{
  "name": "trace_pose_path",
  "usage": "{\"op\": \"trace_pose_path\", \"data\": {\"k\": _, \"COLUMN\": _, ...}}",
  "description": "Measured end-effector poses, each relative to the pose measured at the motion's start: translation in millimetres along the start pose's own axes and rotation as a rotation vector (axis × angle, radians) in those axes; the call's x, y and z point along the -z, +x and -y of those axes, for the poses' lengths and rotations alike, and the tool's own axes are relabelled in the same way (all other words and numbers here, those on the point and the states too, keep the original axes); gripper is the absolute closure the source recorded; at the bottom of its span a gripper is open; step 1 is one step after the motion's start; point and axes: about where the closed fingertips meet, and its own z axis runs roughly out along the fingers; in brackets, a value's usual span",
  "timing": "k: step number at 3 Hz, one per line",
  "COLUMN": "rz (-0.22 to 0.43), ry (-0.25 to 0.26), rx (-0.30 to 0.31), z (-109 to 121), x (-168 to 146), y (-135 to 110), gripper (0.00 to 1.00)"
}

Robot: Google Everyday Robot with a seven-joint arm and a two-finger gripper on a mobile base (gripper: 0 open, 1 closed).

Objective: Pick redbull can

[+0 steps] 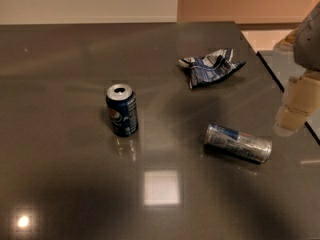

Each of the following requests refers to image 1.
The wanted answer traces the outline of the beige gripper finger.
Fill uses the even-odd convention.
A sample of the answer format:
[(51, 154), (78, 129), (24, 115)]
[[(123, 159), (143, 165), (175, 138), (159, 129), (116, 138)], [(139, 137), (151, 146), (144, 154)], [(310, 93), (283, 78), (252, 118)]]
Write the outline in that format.
[(299, 110), (292, 110), (282, 104), (275, 118), (274, 132), (281, 137), (289, 137), (296, 133), (307, 121), (309, 114)]
[(320, 107), (320, 72), (305, 71), (299, 78), (291, 76), (282, 103), (289, 112), (312, 115)]

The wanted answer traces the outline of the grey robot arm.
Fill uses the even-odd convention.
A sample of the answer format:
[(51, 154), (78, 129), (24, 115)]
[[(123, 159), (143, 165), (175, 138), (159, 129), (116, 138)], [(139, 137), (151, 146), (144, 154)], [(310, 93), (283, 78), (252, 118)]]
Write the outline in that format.
[(293, 57), (305, 72), (300, 77), (290, 77), (285, 86), (273, 127), (282, 137), (297, 132), (320, 108), (320, 2), (297, 29)]

